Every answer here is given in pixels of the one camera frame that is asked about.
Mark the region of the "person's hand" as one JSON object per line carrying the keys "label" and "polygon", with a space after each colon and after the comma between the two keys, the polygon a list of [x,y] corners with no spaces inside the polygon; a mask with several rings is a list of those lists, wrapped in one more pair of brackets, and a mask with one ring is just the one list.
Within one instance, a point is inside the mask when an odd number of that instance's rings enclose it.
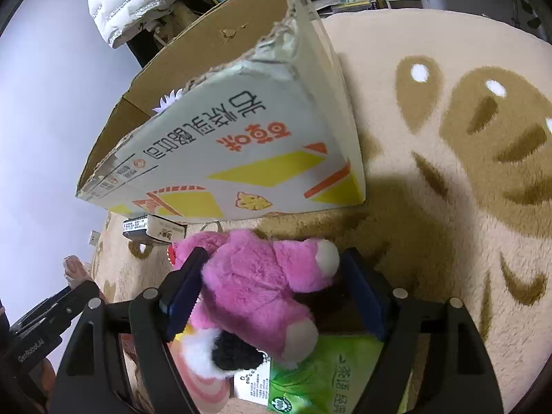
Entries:
{"label": "person's hand", "polygon": [[38,390],[46,397],[46,400],[49,400],[56,379],[56,373],[50,360],[47,358],[43,359],[31,371],[30,376],[37,385]]}

